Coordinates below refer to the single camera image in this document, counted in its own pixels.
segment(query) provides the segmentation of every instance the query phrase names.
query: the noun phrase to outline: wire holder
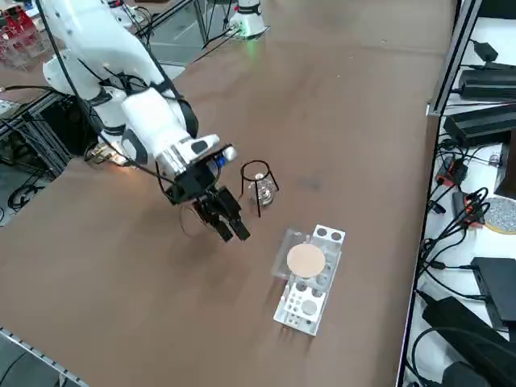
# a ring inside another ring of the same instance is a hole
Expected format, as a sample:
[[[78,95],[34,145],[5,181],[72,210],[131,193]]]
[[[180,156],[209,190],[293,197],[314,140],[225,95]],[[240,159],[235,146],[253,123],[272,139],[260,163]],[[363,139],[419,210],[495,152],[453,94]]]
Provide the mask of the wire holder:
[[[320,224],[315,227],[312,235],[287,230],[272,271],[273,276],[288,279],[274,314],[275,321],[308,335],[317,335],[331,284],[339,266],[345,236],[344,231]],[[286,264],[290,249],[301,243],[311,243],[324,254],[324,270],[315,277],[298,277]]]
[[[245,174],[245,169],[250,166],[250,165],[257,165],[257,164],[261,164],[262,166],[264,166],[266,168],[265,170],[265,173],[262,173],[261,177],[248,177],[246,176]],[[243,186],[245,185],[245,181],[248,181],[250,182],[251,184],[254,184],[255,185],[255,198],[256,198],[256,207],[258,208],[258,218],[261,218],[261,207],[262,205],[260,204],[260,194],[259,194],[259,190],[258,190],[258,185],[261,181],[264,181],[265,179],[267,179],[267,177],[271,177],[274,181],[274,185],[276,186],[276,191],[279,191],[280,190],[280,186],[277,184],[277,181],[276,181],[276,178],[274,177],[273,175],[273,171],[271,170],[271,167],[268,165],[268,163],[266,163],[265,161],[263,160],[252,160],[252,161],[248,161],[247,163],[245,163],[244,165],[242,165],[242,168],[240,169],[240,176],[242,177],[242,190],[240,192],[240,197],[243,196]]]

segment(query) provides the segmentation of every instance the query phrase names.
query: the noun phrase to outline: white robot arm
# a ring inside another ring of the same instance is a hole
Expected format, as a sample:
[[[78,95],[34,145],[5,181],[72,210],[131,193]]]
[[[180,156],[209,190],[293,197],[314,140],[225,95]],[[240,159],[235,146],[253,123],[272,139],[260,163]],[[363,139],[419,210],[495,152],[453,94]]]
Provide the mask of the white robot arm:
[[[75,94],[102,120],[99,135],[137,165],[156,162],[167,181],[172,204],[194,200],[201,218],[229,240],[246,239],[238,202],[215,188],[220,169],[235,159],[232,146],[212,152],[217,135],[197,139],[198,121],[157,60],[111,13],[107,0],[36,0],[50,32],[66,49],[44,64],[44,76],[56,90]],[[69,84],[69,76],[75,90]],[[144,85],[127,95],[102,80],[123,74]]]
[[[229,22],[231,29],[239,29],[240,38],[252,38],[263,33],[264,23],[260,0],[239,0],[236,13]]]

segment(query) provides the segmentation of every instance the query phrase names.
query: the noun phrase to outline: brown table surface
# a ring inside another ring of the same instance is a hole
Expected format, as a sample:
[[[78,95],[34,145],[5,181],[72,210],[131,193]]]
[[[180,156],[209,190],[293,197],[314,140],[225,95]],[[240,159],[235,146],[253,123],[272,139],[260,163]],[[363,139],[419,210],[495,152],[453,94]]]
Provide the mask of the brown table surface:
[[[92,386],[393,385],[435,128],[449,0],[268,0],[258,42],[177,86],[203,135],[267,160],[281,192],[223,243],[135,170],[74,160],[0,231],[0,323]],[[292,227],[347,232],[318,336],[273,321]]]

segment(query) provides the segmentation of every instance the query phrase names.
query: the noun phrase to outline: circular tan disk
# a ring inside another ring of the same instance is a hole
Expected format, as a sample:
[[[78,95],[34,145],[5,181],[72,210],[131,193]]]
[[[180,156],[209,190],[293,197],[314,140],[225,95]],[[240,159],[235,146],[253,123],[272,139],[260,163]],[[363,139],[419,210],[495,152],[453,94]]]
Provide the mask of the circular tan disk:
[[[315,277],[326,264],[326,258],[320,248],[313,244],[299,244],[290,249],[287,255],[287,265],[296,276],[303,278]]]

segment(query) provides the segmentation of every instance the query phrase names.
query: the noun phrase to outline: small glass bottle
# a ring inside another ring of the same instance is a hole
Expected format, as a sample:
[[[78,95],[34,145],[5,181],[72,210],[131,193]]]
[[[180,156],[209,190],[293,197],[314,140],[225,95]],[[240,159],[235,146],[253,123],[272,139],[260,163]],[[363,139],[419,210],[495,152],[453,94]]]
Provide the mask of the small glass bottle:
[[[249,193],[251,199],[260,204],[260,206],[266,207],[270,205],[274,200],[274,195],[276,193],[276,185],[272,180],[269,180],[267,177],[264,178],[263,173],[257,173],[255,175],[255,179],[258,180],[256,183],[251,183],[249,185]],[[256,188],[255,184],[258,187],[258,198],[256,197]]]

